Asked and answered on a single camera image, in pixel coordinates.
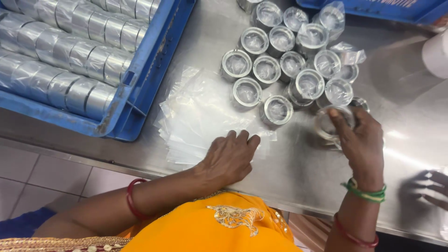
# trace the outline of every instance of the white object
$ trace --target white object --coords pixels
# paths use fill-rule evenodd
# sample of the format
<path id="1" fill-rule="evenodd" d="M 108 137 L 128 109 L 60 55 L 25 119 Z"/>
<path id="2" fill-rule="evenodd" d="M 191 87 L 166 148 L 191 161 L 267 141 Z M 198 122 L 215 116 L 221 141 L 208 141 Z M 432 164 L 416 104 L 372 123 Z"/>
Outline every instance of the white object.
<path id="1" fill-rule="evenodd" d="M 422 58 L 426 68 L 434 76 L 448 79 L 448 31 L 426 41 Z"/>

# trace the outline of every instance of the woman's left hand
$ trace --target woman's left hand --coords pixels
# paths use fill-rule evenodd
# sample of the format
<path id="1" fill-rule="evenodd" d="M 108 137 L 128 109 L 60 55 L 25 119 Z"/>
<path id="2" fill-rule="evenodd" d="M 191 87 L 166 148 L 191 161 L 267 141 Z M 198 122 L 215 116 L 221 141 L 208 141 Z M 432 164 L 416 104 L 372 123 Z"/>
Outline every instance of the woman's left hand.
<path id="1" fill-rule="evenodd" d="M 234 130 L 227 137 L 216 138 L 208 153 L 194 169 L 206 180 L 210 193 L 244 179 L 251 171 L 250 161 L 260 144 L 257 135 L 249 138 L 242 130 L 237 136 Z"/>

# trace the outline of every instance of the floor tile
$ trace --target floor tile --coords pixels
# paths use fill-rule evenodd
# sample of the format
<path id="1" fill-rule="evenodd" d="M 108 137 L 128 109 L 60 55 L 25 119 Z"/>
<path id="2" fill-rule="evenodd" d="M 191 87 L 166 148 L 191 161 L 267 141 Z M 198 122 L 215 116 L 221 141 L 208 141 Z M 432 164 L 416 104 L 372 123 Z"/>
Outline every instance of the floor tile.
<path id="1" fill-rule="evenodd" d="M 80 195 L 91 169 L 89 165 L 41 156 L 28 183 Z"/>
<path id="2" fill-rule="evenodd" d="M 107 191 L 127 187 L 138 177 L 93 167 L 81 196 L 91 197 Z"/>
<path id="3" fill-rule="evenodd" d="M 0 178 L 0 221 L 9 218 L 25 183 Z"/>
<path id="4" fill-rule="evenodd" d="M 45 205 L 51 205 L 49 208 L 57 212 L 67 210 L 73 207 L 78 202 L 78 199 L 79 196 L 72 194 L 26 185 L 12 218 L 38 210 Z"/>
<path id="5" fill-rule="evenodd" d="M 0 177 L 26 182 L 39 155 L 0 146 Z"/>

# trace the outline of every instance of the green bangle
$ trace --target green bangle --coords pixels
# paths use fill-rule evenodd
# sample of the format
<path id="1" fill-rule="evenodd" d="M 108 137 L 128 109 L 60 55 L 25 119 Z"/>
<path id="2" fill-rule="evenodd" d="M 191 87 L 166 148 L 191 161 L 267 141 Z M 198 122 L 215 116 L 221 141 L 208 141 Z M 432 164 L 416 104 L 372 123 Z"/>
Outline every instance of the green bangle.
<path id="1" fill-rule="evenodd" d="M 341 185 L 350 192 L 354 193 L 358 197 L 361 197 L 365 200 L 368 200 L 370 202 L 374 203 L 382 203 L 386 199 L 386 185 L 384 185 L 383 189 L 381 191 L 377 192 L 364 192 L 358 189 L 358 183 L 354 178 L 349 179 L 347 183 L 341 183 Z"/>

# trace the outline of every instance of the embroidered motif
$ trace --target embroidered motif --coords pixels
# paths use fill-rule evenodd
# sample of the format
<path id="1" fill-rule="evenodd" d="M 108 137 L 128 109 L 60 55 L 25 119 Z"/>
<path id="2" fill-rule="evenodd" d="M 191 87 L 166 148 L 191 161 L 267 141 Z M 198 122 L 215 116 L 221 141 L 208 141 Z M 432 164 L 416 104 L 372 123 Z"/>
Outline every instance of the embroidered motif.
<path id="1" fill-rule="evenodd" d="M 254 237 L 258 234 L 258 228 L 254 226 L 254 222 L 260 221 L 264 218 L 264 211 L 256 208 L 241 209 L 221 205 L 215 207 L 207 206 L 207 208 L 216 211 L 215 219 L 225 227 L 248 227 L 251 237 Z"/>

